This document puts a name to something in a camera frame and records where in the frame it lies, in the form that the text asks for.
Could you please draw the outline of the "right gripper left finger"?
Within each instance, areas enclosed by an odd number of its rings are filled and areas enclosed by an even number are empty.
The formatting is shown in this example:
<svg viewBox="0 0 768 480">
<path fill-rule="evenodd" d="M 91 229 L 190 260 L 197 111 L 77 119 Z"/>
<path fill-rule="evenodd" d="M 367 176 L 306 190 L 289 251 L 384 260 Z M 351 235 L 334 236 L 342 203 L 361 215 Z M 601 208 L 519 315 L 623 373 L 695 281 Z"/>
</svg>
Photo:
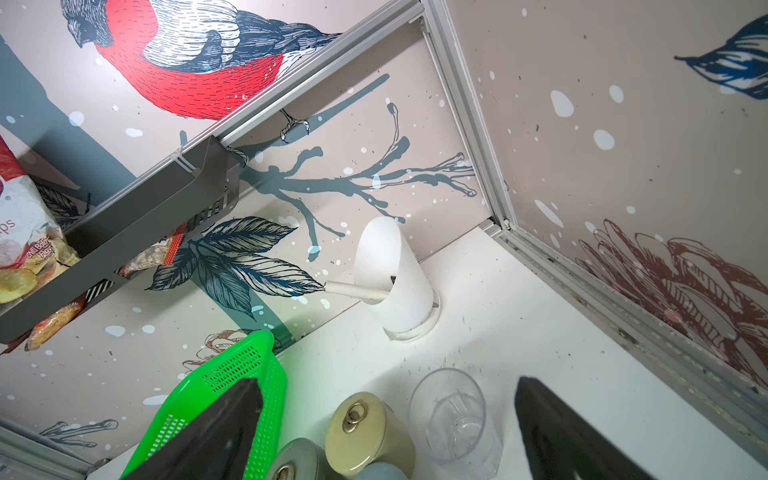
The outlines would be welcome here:
<svg viewBox="0 0 768 480">
<path fill-rule="evenodd" d="M 239 380 L 126 477 L 242 479 L 263 407 L 258 380 Z"/>
</svg>

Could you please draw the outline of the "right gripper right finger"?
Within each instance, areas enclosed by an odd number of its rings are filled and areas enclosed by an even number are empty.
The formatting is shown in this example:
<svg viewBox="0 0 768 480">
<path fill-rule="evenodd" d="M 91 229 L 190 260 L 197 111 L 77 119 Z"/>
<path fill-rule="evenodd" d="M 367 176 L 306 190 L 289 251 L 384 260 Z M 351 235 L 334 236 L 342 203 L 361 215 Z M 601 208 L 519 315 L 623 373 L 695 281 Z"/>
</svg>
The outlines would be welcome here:
<svg viewBox="0 0 768 480">
<path fill-rule="evenodd" d="M 515 410 L 535 479 L 651 477 L 536 378 L 518 380 Z"/>
</svg>

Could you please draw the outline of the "green tea canister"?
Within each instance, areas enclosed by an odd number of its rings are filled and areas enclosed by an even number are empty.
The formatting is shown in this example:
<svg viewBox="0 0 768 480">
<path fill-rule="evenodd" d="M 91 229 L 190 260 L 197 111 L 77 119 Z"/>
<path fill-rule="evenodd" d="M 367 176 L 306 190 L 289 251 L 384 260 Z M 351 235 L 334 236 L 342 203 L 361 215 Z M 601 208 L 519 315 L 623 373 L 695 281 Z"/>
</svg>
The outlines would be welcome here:
<svg viewBox="0 0 768 480">
<path fill-rule="evenodd" d="M 281 449 L 265 479 L 332 480 L 339 476 L 328 464 L 323 448 L 307 438 L 297 438 Z"/>
</svg>

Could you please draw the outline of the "yellow tea canister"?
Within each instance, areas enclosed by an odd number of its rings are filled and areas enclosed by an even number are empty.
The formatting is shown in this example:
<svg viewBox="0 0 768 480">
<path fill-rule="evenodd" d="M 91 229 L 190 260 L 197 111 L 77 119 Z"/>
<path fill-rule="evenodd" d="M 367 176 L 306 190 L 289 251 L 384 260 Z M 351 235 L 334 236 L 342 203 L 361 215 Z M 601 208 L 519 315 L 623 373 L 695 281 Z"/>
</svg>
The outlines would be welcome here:
<svg viewBox="0 0 768 480">
<path fill-rule="evenodd" d="M 347 479 L 376 462 L 391 464 L 410 479 L 416 463 L 405 424 L 389 405 L 365 391 L 337 407 L 326 431 L 325 453 L 330 467 Z"/>
</svg>

